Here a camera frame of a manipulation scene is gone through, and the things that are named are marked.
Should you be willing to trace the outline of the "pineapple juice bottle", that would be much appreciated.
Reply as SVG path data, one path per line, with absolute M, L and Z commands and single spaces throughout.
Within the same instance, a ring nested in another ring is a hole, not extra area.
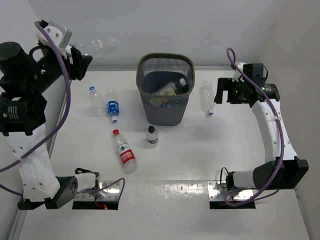
M 171 81 L 164 86 L 162 86 L 160 89 L 153 92 L 154 95 L 160 95 L 160 96 L 176 96 L 174 90 L 175 90 L 175 84 L 176 83 L 183 83 L 187 81 L 184 78 L 180 78 L 178 81 Z

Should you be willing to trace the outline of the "blue label water bottle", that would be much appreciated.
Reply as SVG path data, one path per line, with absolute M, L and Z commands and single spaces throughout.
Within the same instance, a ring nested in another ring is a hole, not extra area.
M 173 108 L 175 107 L 175 103 L 172 101 L 165 101 L 160 105 L 161 108 Z

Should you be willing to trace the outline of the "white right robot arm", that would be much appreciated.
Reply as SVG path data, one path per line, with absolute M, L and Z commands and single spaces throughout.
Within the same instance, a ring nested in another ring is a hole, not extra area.
M 281 123 L 283 142 L 276 121 L 281 121 L 280 94 L 275 84 L 267 84 L 267 74 L 262 63 L 237 63 L 240 68 L 258 87 L 257 90 L 249 82 L 235 73 L 232 78 L 219 78 L 216 104 L 223 101 L 223 92 L 227 92 L 230 104 L 248 104 L 257 120 L 262 137 L 265 163 L 248 171 L 232 171 L 226 177 L 226 188 L 260 190 L 271 178 L 280 157 L 283 157 L 279 171 L 272 179 L 267 190 L 294 189 L 309 169 L 307 160 L 300 159 L 289 140 L 284 123 Z

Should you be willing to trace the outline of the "green soda bottle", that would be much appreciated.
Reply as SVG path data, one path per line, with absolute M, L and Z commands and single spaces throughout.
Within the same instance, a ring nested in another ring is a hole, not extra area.
M 189 86 L 187 82 L 177 82 L 174 87 L 174 92 L 176 95 L 183 95 L 189 91 Z

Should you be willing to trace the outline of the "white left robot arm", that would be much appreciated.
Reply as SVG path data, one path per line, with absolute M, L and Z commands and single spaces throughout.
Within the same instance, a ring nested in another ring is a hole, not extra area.
M 23 184 L 17 204 L 20 210 L 41 205 L 59 209 L 77 193 L 98 186 L 98 174 L 89 170 L 71 176 L 54 174 L 45 140 L 47 101 L 43 96 L 62 76 L 62 68 L 71 80 L 81 80 L 93 58 L 72 47 L 59 62 L 50 47 L 39 43 L 37 48 L 43 53 L 40 60 L 16 42 L 0 45 L 0 131 L 16 158 Z

